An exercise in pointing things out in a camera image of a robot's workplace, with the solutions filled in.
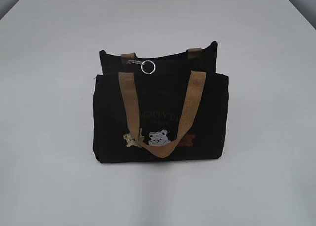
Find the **white bear embroidery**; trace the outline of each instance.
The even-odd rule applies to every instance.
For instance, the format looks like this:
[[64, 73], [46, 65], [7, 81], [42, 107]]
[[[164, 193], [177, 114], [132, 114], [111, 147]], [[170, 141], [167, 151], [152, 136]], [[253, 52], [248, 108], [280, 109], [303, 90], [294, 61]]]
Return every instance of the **white bear embroidery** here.
[[[140, 128], [140, 136], [143, 137], [143, 136], [142, 136], [142, 129], [141, 129], [141, 128]], [[126, 142], [127, 142], [126, 147], [136, 146], [136, 147], [141, 148], [141, 146], [139, 146], [139, 145], [136, 143], [136, 141], [135, 141], [134, 137], [132, 136], [132, 134], [127, 133], [127, 134], [123, 135], [123, 138], [124, 138], [124, 139], [126, 140]]]
[[167, 134], [167, 130], [149, 133], [150, 140], [148, 141], [148, 144], [150, 146], [164, 146], [170, 143]]

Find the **brown bear embroidery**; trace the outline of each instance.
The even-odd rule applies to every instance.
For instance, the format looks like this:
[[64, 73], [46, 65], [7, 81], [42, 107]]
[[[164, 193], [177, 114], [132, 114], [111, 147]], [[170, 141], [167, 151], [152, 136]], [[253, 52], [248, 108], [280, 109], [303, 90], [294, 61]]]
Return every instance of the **brown bear embroidery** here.
[[195, 134], [185, 134], [184, 137], [180, 140], [178, 146], [187, 146], [192, 147], [193, 146], [193, 139], [195, 138]]

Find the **black tote bag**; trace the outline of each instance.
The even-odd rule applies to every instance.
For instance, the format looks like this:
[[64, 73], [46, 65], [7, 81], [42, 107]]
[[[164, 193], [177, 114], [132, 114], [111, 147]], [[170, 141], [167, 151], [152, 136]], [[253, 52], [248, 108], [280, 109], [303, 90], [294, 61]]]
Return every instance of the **black tote bag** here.
[[101, 163], [215, 159], [223, 152], [228, 77], [217, 42], [158, 58], [100, 51], [93, 151]]

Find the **tan fabric handle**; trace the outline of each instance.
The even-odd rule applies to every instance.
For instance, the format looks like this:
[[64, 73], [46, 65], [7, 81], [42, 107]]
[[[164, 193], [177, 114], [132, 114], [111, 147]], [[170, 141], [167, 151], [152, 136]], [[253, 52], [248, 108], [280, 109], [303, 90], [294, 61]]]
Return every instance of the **tan fabric handle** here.
[[122, 54], [120, 56], [121, 62], [126, 65], [128, 60], [135, 60], [136, 59], [136, 53], [132, 52], [132, 53], [127, 53], [127, 54]]
[[178, 134], [176, 140], [164, 146], [150, 146], [145, 144], [144, 137], [140, 135], [139, 126], [139, 106], [137, 98], [137, 90], [134, 81], [134, 73], [118, 73], [119, 86], [122, 93], [127, 127], [139, 146], [146, 148], [153, 155], [165, 158], [169, 156], [183, 136], [192, 127], [193, 121], [198, 111], [199, 103], [201, 101], [202, 92], [204, 89], [206, 73], [191, 71], [190, 79], [186, 97], [183, 104], [182, 114], [178, 127]]
[[196, 57], [200, 57], [201, 53], [202, 53], [202, 48], [198, 47], [198, 48], [189, 48], [187, 50], [188, 52], [188, 58], [196, 58]]

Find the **yellow bear embroidery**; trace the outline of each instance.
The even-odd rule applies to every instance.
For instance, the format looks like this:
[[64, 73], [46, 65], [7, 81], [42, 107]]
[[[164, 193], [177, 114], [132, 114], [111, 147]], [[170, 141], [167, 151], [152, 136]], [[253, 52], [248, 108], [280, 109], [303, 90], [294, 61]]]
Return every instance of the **yellow bear embroidery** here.
[[[142, 136], [142, 129], [141, 129], [141, 128], [140, 128], [140, 137], [144, 137], [144, 136]], [[124, 139], [126, 140], [126, 142], [127, 142], [126, 147], [136, 146], [136, 147], [141, 148], [141, 146], [139, 146], [139, 145], [136, 143], [134, 137], [132, 137], [132, 134], [127, 133], [127, 134], [123, 135], [123, 138], [124, 138]]]

